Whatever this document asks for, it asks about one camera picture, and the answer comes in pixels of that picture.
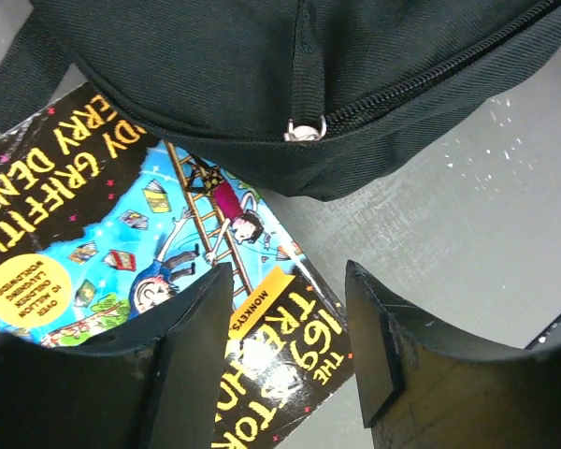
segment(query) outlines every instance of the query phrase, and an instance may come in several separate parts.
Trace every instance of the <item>ladder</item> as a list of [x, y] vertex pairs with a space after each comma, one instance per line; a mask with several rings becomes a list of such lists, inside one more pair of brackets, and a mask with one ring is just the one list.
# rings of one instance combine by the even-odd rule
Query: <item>ladder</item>
[[[205, 250], [207, 252], [210, 252], [212, 251], [210, 239], [218, 236], [218, 234], [221, 232], [221, 226], [224, 223], [225, 217], [223, 216], [223, 212], [220, 210], [213, 198], [204, 196], [203, 194], [195, 194], [187, 191], [188, 180], [185, 172], [183, 171], [183, 165], [188, 165], [191, 168], [198, 168], [198, 176], [195, 177], [196, 179], [201, 179], [204, 176], [204, 168], [200, 167], [198, 164], [192, 165], [192, 162], [194, 161], [192, 156], [186, 156], [182, 159], [179, 159], [177, 151], [175, 150], [175, 146], [172, 143], [167, 142], [166, 149], [168, 150], [168, 155], [170, 156], [170, 160], [172, 161], [175, 172], [177, 173], [177, 177], [179, 178], [180, 187], [183, 191], [183, 194], [185, 195], [187, 206], [191, 208], [192, 212], [194, 213], [194, 222], [197, 233], [202, 239], [202, 244], [204, 245]], [[195, 205], [195, 201], [201, 199], [202, 197], [205, 197], [209, 200], [212, 211], [200, 216], [199, 210]], [[208, 232], [204, 223], [210, 219], [216, 219], [218, 222], [218, 227], [213, 231]], [[233, 236], [231, 236], [231, 232], [229, 229], [224, 232], [223, 238], [226, 242], [227, 250], [219, 254], [212, 265], [216, 265], [218, 262], [221, 262], [225, 258], [230, 257], [233, 265], [233, 279], [235, 279], [235, 276], [238, 275], [239, 279], [241, 280], [241, 285], [233, 292], [233, 297], [236, 297], [243, 292], [245, 292], [247, 296], [249, 296], [253, 291], [252, 284], [250, 283], [250, 278], [247, 275], [245, 266], [243, 265], [241, 257], [239, 256], [237, 245], [235, 244], [235, 240], [233, 239]]]

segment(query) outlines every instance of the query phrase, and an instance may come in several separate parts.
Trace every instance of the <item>cartoon girl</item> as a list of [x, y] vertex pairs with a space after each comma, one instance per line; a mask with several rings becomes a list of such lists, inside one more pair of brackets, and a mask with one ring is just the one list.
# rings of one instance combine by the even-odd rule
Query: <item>cartoon girl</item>
[[[252, 192], [246, 192], [239, 200], [219, 167], [211, 167], [199, 157], [194, 157], [194, 159], [197, 165], [194, 165], [189, 177], [187, 191], [214, 198], [224, 215], [224, 222], [212, 251], [204, 254], [208, 263], [213, 264], [227, 229], [230, 228], [235, 242], [240, 245], [244, 241], [255, 243], [264, 233], [264, 225], [256, 213], [257, 200]], [[203, 187], [194, 187], [198, 171], [202, 173]]]
[[173, 218], [173, 230], [166, 239], [162, 250], [160, 250], [149, 267], [137, 274], [129, 293], [131, 302], [129, 318], [148, 311], [173, 297], [179, 291], [179, 288], [173, 282], [182, 276], [192, 276], [195, 274], [195, 263], [192, 263], [188, 268], [177, 270], [175, 268], [195, 260], [199, 256], [198, 245], [195, 245], [193, 251], [185, 251], [165, 260], [166, 252], [170, 249], [170, 245], [192, 217], [192, 212], [184, 209], [180, 219], [175, 220]]

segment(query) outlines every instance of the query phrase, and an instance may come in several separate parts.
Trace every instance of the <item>grey floor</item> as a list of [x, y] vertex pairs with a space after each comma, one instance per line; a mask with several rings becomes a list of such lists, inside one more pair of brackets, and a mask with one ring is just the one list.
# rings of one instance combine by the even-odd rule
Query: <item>grey floor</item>
[[[0, 0], [0, 59], [28, 12]], [[81, 82], [71, 70], [59, 94]], [[354, 259], [440, 318], [526, 346], [561, 312], [561, 50], [353, 196], [265, 197], [340, 297]], [[281, 445], [306, 447], [372, 447], [353, 379]]]

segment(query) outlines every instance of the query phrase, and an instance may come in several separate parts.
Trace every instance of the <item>black bag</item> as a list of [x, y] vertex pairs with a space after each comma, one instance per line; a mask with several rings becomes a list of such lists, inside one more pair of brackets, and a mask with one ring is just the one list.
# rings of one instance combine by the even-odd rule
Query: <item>black bag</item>
[[153, 134], [321, 200], [395, 171], [561, 45], [561, 0], [31, 3], [0, 67], [24, 79], [0, 82], [0, 110], [43, 106], [72, 60]]

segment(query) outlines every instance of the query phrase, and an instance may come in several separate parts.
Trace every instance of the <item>children's book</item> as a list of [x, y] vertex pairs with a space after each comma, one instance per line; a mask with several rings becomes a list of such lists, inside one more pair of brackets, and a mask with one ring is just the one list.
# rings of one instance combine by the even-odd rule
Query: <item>children's book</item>
[[266, 202], [89, 85], [0, 137], [1, 331], [78, 345], [223, 262], [234, 313], [212, 448], [275, 447], [353, 367], [344, 309]]

